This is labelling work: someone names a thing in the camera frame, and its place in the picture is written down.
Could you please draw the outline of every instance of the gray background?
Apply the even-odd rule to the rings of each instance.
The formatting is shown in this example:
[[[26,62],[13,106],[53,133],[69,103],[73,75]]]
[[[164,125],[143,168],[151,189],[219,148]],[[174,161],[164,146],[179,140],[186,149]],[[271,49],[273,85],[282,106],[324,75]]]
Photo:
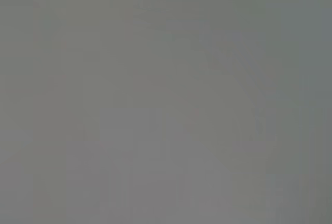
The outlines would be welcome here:
[[[0,0],[1,223],[330,223],[330,0]]]

